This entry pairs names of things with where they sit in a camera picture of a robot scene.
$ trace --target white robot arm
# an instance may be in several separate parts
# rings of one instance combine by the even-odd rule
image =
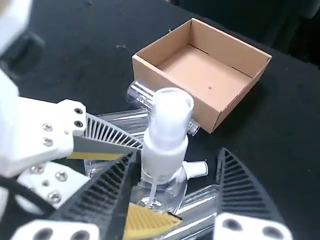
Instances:
[[[31,6],[32,0],[0,0],[0,58],[24,33]],[[0,175],[14,177],[31,166],[69,156],[73,136],[85,129],[82,103],[19,97],[18,87],[0,68]],[[0,218],[7,198],[8,192],[0,188]]]

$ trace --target black tablecloth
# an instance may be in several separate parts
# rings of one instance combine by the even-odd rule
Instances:
[[[91,114],[129,109],[125,91],[133,80],[131,56],[193,16],[163,0],[36,0],[30,28],[46,48],[36,69],[18,82],[20,94],[51,102],[81,101]],[[320,72],[231,34],[273,59],[213,134],[201,130],[190,137],[186,158],[211,159],[217,148],[228,148],[265,186],[295,239],[316,239]],[[81,161],[65,163],[83,171]],[[203,178],[190,185],[207,183]],[[0,224],[1,239],[31,218],[11,200]]]

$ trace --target cardboard box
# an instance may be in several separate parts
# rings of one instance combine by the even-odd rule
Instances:
[[[212,133],[256,84],[272,56],[195,18],[132,57],[134,79],[177,87],[194,99],[193,118]]]

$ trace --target screw hole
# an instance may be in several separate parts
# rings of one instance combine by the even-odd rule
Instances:
[[[74,111],[76,114],[83,114],[84,113],[80,108],[75,108]]]
[[[83,127],[83,123],[80,122],[80,121],[75,121],[75,122],[74,122],[74,125],[75,125],[76,127],[78,127],[78,128],[82,128],[82,127]]]
[[[88,231],[77,231],[71,236],[71,240],[89,240],[90,234]]]
[[[48,187],[49,186],[49,181],[48,180],[44,180],[42,182],[42,186]]]
[[[226,219],[223,221],[222,226],[232,231],[241,231],[242,227],[240,223],[234,219]]]
[[[262,232],[263,232],[263,235],[271,239],[277,239],[277,240],[284,239],[284,235],[280,232],[280,230],[276,229],[273,226],[264,227]]]
[[[33,237],[33,240],[49,240],[51,239],[54,231],[51,228],[40,229]]]

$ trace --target robotic hand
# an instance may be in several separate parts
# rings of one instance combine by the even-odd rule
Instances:
[[[38,61],[43,47],[37,36],[25,32],[31,6],[32,0],[0,0],[0,175],[7,178],[34,165],[70,156],[74,136],[83,135],[87,127],[82,103],[19,97],[18,87],[11,80]],[[0,219],[7,201],[8,191],[0,187]],[[37,240],[98,240],[99,229],[89,223],[35,220],[20,227],[12,239],[32,236]],[[292,235],[276,222],[222,213],[215,221],[214,239],[291,240]]]
[[[71,155],[73,136],[86,129],[82,103],[19,97],[11,80],[36,63],[42,48],[38,37],[25,32],[31,6],[32,0],[0,0],[0,175],[7,178]],[[0,188],[0,219],[7,200],[8,191]]]

